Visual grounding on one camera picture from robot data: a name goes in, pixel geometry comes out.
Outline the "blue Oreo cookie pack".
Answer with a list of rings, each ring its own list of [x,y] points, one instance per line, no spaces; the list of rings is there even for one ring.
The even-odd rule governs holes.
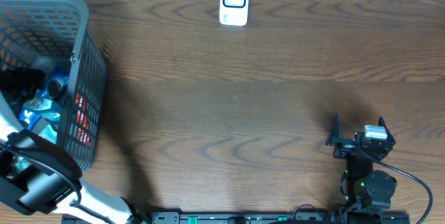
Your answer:
[[[44,97],[56,102],[67,88],[69,75],[70,74],[65,72],[61,67],[56,66],[49,78],[45,81],[44,88],[38,90],[35,96]],[[26,110],[24,106],[19,114],[19,121],[24,123],[24,127],[29,130],[32,130],[41,118],[43,117],[37,113]]]

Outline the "mint green wipes pack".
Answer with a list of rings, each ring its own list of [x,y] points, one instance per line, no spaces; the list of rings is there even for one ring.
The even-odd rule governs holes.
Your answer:
[[[44,139],[48,140],[49,142],[55,144],[57,133],[54,130],[52,125],[47,125],[40,133],[40,137],[43,137]],[[17,157],[17,160],[14,164],[15,166],[15,174],[18,174],[28,168],[31,165],[29,161],[27,161],[25,158]]]

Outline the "teal mouthwash bottle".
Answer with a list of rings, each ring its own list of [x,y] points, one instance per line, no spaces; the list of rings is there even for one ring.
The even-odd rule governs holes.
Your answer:
[[[24,108],[37,113],[48,122],[58,124],[60,121],[62,108],[54,100],[36,96],[27,100],[24,103]]]

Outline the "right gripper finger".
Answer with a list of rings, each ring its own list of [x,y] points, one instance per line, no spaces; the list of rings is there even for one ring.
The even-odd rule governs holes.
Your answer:
[[[340,137],[340,124],[339,124],[339,114],[338,113],[335,113],[329,137],[330,138],[339,138]]]
[[[387,134],[387,142],[394,143],[394,142],[395,142],[395,139],[394,139],[394,137],[392,136],[392,134],[391,134],[391,132],[389,131],[389,129],[387,128],[387,125],[386,125],[386,123],[385,123],[383,117],[380,117],[380,118],[379,118],[378,125],[379,125],[380,127],[384,127],[384,128],[385,128],[385,131],[386,131],[386,134]]]

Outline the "red coffee stick sachet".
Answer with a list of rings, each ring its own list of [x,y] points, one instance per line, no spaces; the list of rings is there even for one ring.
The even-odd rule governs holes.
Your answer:
[[[87,101],[86,98],[80,93],[76,94],[75,104],[76,109],[76,123],[77,123],[77,135],[78,140],[86,146],[92,145],[92,136],[90,133],[90,123],[88,119]]]

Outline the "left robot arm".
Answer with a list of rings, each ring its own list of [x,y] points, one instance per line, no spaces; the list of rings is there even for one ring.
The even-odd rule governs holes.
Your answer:
[[[85,181],[63,147],[28,129],[10,132],[1,149],[1,202],[23,215],[65,214],[86,223],[152,222],[124,198]]]

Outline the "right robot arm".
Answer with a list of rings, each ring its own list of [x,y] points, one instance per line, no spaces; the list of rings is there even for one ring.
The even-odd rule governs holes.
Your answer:
[[[343,138],[336,114],[325,144],[334,148],[334,158],[346,161],[340,182],[346,205],[332,217],[337,223],[382,223],[383,211],[390,208],[397,186],[395,178],[373,168],[396,144],[384,120],[365,126],[353,138]]]

